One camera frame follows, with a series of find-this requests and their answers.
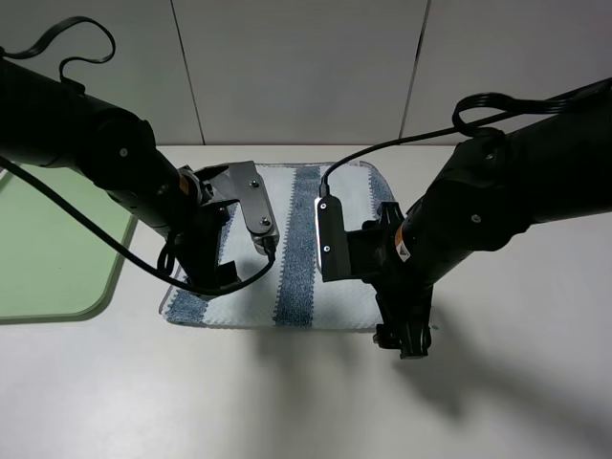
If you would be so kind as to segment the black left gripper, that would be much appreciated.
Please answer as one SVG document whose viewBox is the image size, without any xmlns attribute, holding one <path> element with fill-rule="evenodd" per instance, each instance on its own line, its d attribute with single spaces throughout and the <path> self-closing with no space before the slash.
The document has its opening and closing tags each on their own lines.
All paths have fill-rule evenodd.
<svg viewBox="0 0 612 459">
<path fill-rule="evenodd" d="M 229 167 L 226 164 L 197 171 L 181 167 L 180 190 L 187 196 L 186 223 L 165 238 L 164 272 L 171 274 L 176 264 L 195 287 L 229 287 L 239 282 L 235 264 L 219 262 L 222 230 L 230 220 L 225 199 L 210 181 Z"/>
</svg>

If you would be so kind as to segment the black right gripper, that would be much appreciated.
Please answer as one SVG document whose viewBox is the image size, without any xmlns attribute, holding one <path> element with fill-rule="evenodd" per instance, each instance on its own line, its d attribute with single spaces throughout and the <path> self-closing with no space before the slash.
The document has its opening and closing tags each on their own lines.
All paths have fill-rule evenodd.
<svg viewBox="0 0 612 459">
<path fill-rule="evenodd" d="M 398 203 L 383 202 L 375 219 L 349 232 L 351 272 L 376 293 L 383 324 L 376 325 L 373 342 L 400 349 L 402 360 L 417 360 L 428 356 L 431 345 L 432 288 L 398 255 L 395 238 L 403 221 Z"/>
</svg>

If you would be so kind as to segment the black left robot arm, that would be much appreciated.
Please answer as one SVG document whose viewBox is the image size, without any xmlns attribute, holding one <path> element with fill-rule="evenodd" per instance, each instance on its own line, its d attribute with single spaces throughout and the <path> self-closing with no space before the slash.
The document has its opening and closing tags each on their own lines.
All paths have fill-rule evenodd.
<svg viewBox="0 0 612 459">
<path fill-rule="evenodd" d="M 196 287 L 238 282 L 234 263 L 218 260 L 228 212 L 205 206 L 212 187 L 173 166 L 150 124 L 133 113 L 2 60 L 1 155 L 87 178 L 166 239 L 165 255 Z"/>
</svg>

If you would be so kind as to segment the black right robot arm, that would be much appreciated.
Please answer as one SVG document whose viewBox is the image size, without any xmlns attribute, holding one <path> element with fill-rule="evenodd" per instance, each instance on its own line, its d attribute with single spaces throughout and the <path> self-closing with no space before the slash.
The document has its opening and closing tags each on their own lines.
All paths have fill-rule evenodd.
<svg viewBox="0 0 612 459">
<path fill-rule="evenodd" d="M 352 233 L 358 277 L 376 292 L 374 341 L 426 355 L 434 284 L 477 251 L 498 251 L 533 225 L 611 209 L 611 85 L 551 104 L 512 133 L 467 128 L 409 210 L 384 202 Z"/>
</svg>

